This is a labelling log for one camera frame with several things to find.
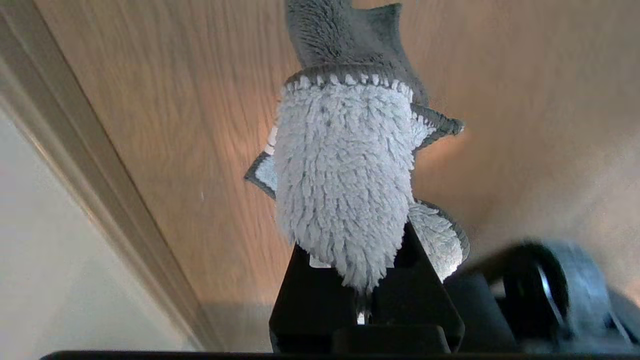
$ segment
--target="mop pad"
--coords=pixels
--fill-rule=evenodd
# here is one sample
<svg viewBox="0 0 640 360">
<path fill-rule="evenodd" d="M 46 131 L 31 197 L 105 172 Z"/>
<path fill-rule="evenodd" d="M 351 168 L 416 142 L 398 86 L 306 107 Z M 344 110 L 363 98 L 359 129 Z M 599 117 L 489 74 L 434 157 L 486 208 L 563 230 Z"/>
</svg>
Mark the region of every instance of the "mop pad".
<svg viewBox="0 0 640 360">
<path fill-rule="evenodd" d="M 289 239 L 361 292 L 393 266 L 407 219 L 441 278 L 468 253 L 461 229 L 412 197 L 416 151 L 462 124 L 428 108 L 399 41 L 399 9 L 287 3 L 303 70 L 285 83 L 278 124 L 246 176 L 276 199 Z"/>
</svg>

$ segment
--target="black plastic mount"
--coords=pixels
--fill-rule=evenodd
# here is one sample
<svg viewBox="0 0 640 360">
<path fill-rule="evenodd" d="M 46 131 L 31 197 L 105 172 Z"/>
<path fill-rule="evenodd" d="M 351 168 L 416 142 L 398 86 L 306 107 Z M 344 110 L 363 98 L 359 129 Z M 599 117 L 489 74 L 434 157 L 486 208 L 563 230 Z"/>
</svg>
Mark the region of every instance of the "black plastic mount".
<svg viewBox="0 0 640 360">
<path fill-rule="evenodd" d="M 425 354 L 460 345 L 465 326 L 411 223 L 394 268 L 371 294 L 366 326 L 356 324 L 357 296 L 335 269 L 312 268 L 309 255 L 295 246 L 269 321 L 273 351 Z"/>
</svg>

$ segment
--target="white fluffy microfiber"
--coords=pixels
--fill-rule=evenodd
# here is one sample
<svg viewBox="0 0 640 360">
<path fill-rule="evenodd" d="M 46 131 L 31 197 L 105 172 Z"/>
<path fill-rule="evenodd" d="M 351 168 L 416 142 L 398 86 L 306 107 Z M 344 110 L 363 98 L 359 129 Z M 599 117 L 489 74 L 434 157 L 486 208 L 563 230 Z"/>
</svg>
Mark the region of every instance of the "white fluffy microfiber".
<svg viewBox="0 0 640 360">
<path fill-rule="evenodd" d="M 392 266 L 413 204 L 411 93 L 384 83 L 302 76 L 279 108 L 278 223 L 359 291 Z"/>
<path fill-rule="evenodd" d="M 431 266 L 444 281 L 462 263 L 462 247 L 453 224 L 439 212 L 418 201 L 409 208 L 409 220 Z"/>
</svg>

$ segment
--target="gray mop pad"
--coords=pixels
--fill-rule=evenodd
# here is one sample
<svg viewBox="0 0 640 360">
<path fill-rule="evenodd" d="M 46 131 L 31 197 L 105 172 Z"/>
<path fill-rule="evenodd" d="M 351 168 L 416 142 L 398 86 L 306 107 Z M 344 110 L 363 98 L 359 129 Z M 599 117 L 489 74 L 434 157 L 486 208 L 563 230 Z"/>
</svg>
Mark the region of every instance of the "gray mop pad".
<svg viewBox="0 0 640 360">
<path fill-rule="evenodd" d="M 414 146 L 408 87 L 362 80 L 301 76 L 280 104 L 274 158 L 281 228 L 371 291 L 402 243 Z"/>
<path fill-rule="evenodd" d="M 360 291 L 392 266 L 407 218 L 440 276 L 468 252 L 454 222 L 413 201 L 415 151 L 459 133 L 462 123 L 428 108 L 399 41 L 399 9 L 288 2 L 304 69 L 287 81 L 277 135 L 246 176 L 276 197 L 291 241 Z"/>
</svg>

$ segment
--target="white wall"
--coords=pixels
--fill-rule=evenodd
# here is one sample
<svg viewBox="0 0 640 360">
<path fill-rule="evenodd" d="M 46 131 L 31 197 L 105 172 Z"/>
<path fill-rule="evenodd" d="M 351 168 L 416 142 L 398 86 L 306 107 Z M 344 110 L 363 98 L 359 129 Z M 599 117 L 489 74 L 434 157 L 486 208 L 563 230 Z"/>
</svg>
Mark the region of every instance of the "white wall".
<svg viewBox="0 0 640 360">
<path fill-rule="evenodd" d="M 0 359 L 191 348 L 0 110 Z"/>
</svg>

